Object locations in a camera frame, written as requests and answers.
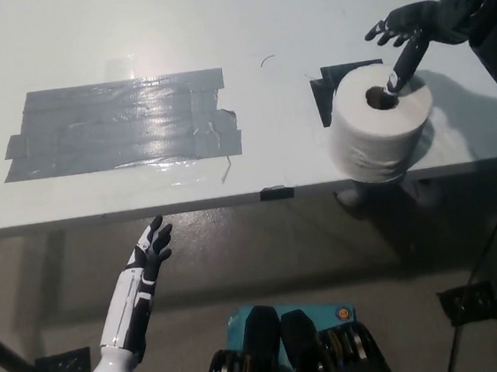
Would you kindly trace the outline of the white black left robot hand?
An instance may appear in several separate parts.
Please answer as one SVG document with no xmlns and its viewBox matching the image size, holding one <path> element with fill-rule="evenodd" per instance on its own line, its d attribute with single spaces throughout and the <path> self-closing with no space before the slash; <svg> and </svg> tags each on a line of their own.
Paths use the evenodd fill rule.
<svg viewBox="0 0 497 372">
<path fill-rule="evenodd" d="M 134 372 L 143 359 L 160 266 L 171 256 L 172 226 L 163 221 L 149 223 L 119 274 L 93 372 Z"/>
</svg>

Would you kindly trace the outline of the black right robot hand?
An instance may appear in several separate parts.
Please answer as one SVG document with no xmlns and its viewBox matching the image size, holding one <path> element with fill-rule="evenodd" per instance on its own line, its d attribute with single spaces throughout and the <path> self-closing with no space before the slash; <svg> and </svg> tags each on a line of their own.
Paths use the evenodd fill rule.
<svg viewBox="0 0 497 372">
<path fill-rule="evenodd" d="M 396 97 L 409 83 L 430 43 L 458 45 L 484 26 L 492 0 L 424 0 L 392 10 L 365 35 L 379 46 L 403 47 L 383 96 Z"/>
</svg>

